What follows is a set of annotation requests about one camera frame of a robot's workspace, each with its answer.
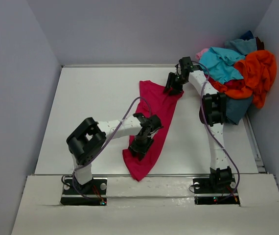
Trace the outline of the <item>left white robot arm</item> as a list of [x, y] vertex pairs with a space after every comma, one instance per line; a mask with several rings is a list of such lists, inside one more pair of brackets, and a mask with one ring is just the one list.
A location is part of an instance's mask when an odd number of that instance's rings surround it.
[[128, 151], [132, 157], [142, 160], [154, 142], [152, 134], [160, 128], [162, 124], [157, 115], [148, 118], [142, 113], [122, 120], [97, 122], [92, 117], [85, 119], [66, 140], [74, 164], [72, 187], [80, 192], [91, 188], [92, 162], [110, 140], [133, 136]]

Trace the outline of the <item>magenta t-shirt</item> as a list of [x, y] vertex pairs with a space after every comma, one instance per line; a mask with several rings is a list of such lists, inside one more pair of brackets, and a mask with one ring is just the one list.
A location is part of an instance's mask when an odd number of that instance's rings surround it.
[[168, 95], [164, 87], [151, 81], [139, 82], [142, 100], [136, 109], [136, 117], [144, 128], [131, 135], [129, 146], [122, 151], [124, 163], [132, 178], [141, 181], [157, 162], [182, 93]]

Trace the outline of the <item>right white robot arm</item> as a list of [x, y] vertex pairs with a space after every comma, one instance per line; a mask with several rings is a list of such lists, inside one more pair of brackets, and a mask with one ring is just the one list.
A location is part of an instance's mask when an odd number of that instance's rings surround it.
[[201, 97], [199, 117], [206, 128], [210, 148], [209, 177], [195, 178], [192, 186], [197, 194], [220, 194], [233, 182], [223, 136], [227, 98], [208, 82], [201, 70], [188, 72], [186, 77], [170, 72], [164, 93], [180, 94], [186, 83], [191, 83]]

